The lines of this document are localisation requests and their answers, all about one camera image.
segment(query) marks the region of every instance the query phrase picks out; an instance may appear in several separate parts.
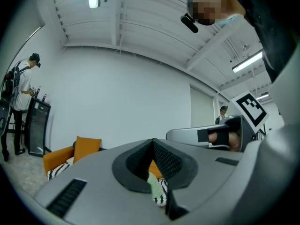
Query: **black cabinet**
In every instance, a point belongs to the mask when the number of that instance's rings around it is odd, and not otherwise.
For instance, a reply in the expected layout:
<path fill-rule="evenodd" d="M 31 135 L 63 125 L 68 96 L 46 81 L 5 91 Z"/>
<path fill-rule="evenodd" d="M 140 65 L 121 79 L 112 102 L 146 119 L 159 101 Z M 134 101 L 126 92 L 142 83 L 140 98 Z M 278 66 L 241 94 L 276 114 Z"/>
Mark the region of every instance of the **black cabinet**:
<path fill-rule="evenodd" d="M 41 100 L 32 97 L 26 123 L 25 146 L 30 155 L 42 157 L 45 151 L 50 151 L 45 146 L 45 136 L 51 106 Z"/>

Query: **ceiling beam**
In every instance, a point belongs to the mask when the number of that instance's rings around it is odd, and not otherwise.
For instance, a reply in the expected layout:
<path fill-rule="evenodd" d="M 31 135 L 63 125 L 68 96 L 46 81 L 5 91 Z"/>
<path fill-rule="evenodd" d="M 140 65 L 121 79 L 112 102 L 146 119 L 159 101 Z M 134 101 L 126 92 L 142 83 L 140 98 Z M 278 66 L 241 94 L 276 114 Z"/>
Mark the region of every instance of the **ceiling beam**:
<path fill-rule="evenodd" d="M 260 66 L 258 69 L 254 69 L 254 75 L 257 76 L 257 75 L 263 73 L 264 71 L 266 71 L 265 66 Z M 253 73 L 251 71 L 251 72 L 247 73 L 246 75 L 244 75 L 242 77 L 239 77 L 239 78 L 237 78 L 237 79 L 221 86 L 219 89 L 220 89 L 220 91 L 224 91 L 224 90 L 232 88 L 232 87 L 234 87 L 234 86 L 236 86 L 240 83 L 246 82 L 246 81 L 248 81 L 252 78 L 254 78 L 254 76 L 253 76 Z"/>
<path fill-rule="evenodd" d="M 112 45 L 116 46 L 120 40 L 120 17 L 122 0 L 112 0 L 111 6 L 111 36 Z"/>
<path fill-rule="evenodd" d="M 115 46 L 115 45 L 109 45 L 109 44 L 102 44 L 99 41 L 97 41 L 97 39 L 71 39 L 68 42 L 65 43 L 65 47 L 73 47 L 73 46 L 92 46 L 92 47 L 106 47 L 106 48 L 111 48 L 111 49 L 120 49 L 119 46 Z M 151 52 L 149 50 L 144 50 L 141 48 L 133 48 L 133 47 L 122 47 L 122 51 L 126 51 L 129 53 L 136 53 L 139 54 L 141 56 L 144 57 L 148 57 L 157 61 L 160 61 L 166 65 L 169 65 L 173 68 L 176 68 L 196 79 L 198 79 L 199 81 L 201 81 L 202 83 L 206 84 L 207 86 L 211 87 L 212 89 L 214 89 L 217 93 L 219 93 L 220 95 L 222 95 L 225 99 L 227 99 L 228 101 L 230 101 L 230 98 L 224 94 L 222 91 L 220 91 L 218 89 L 218 87 L 216 87 L 215 85 L 213 85 L 210 81 L 208 81 L 206 78 L 200 76 L 200 75 L 196 75 L 188 70 L 186 70 L 185 68 L 182 67 L 182 65 L 170 58 L 168 58 L 167 56 L 163 56 L 154 52 Z"/>
<path fill-rule="evenodd" d="M 259 94 L 269 91 L 270 88 L 271 88 L 271 84 L 267 84 L 266 86 L 257 89 L 257 94 L 256 94 L 256 90 L 251 91 L 251 93 L 253 95 L 259 95 Z"/>
<path fill-rule="evenodd" d="M 56 12 L 55 4 L 53 0 L 36 0 L 37 9 L 41 16 L 41 19 L 45 25 L 53 27 L 53 31 L 57 33 L 61 43 L 64 45 L 68 38 L 61 26 L 58 14 Z"/>
<path fill-rule="evenodd" d="M 201 60 L 205 58 L 210 52 L 214 51 L 222 42 L 224 42 L 230 35 L 234 33 L 234 30 L 238 29 L 243 24 L 243 18 L 237 17 L 230 23 L 226 24 L 215 36 L 212 37 L 207 44 L 199 52 L 197 52 L 186 63 L 187 70 L 191 70 L 196 65 L 200 64 Z"/>

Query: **green cloth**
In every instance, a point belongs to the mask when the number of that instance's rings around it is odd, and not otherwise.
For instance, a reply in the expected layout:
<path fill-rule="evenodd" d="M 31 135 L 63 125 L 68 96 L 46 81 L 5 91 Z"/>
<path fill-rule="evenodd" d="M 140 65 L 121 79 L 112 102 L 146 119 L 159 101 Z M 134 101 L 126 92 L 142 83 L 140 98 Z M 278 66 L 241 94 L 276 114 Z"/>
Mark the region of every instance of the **green cloth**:
<path fill-rule="evenodd" d="M 151 185 L 151 192 L 152 192 L 152 198 L 154 199 L 155 197 L 160 197 L 161 195 L 164 194 L 163 188 L 158 182 L 158 179 L 154 174 L 149 173 L 149 178 L 147 181 Z"/>

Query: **black frame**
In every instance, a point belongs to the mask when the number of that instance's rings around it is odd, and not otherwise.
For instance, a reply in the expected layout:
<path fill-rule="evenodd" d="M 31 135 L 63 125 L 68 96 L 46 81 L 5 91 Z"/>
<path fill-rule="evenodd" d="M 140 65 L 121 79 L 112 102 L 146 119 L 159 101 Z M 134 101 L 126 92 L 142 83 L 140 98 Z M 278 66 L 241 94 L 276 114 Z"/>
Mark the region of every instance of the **black frame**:
<path fill-rule="evenodd" d="M 39 104 L 42 104 L 43 106 L 48 107 L 48 113 L 47 113 L 46 120 L 45 120 L 44 134 L 43 134 L 43 154 L 39 154 L 39 153 L 35 153 L 35 152 L 30 151 L 30 123 L 31 123 L 32 110 L 33 110 L 36 103 L 39 103 Z M 48 124 L 50 109 L 51 109 L 51 106 L 49 104 L 37 99 L 36 97 L 31 98 L 31 101 L 30 101 L 30 104 L 29 104 L 29 107 L 28 107 L 26 124 L 25 124 L 25 146 L 27 147 L 29 155 L 42 158 L 45 155 L 45 151 L 51 152 L 51 150 L 48 149 L 45 145 L 46 130 L 47 130 L 47 124 Z"/>

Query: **vent grille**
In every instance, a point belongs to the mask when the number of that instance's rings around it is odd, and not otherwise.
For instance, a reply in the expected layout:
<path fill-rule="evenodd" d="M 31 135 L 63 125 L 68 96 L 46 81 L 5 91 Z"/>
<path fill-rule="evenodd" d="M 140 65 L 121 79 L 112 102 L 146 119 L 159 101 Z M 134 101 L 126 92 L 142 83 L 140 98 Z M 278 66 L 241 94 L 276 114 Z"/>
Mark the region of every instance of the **vent grille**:
<path fill-rule="evenodd" d="M 216 159 L 216 161 L 220 162 L 220 163 L 232 165 L 232 166 L 237 166 L 239 164 L 239 162 L 237 160 L 232 160 L 232 159 L 225 158 L 225 157 L 218 157 Z"/>
<path fill-rule="evenodd" d="M 85 181 L 73 179 L 47 209 L 56 216 L 63 218 L 86 184 Z"/>

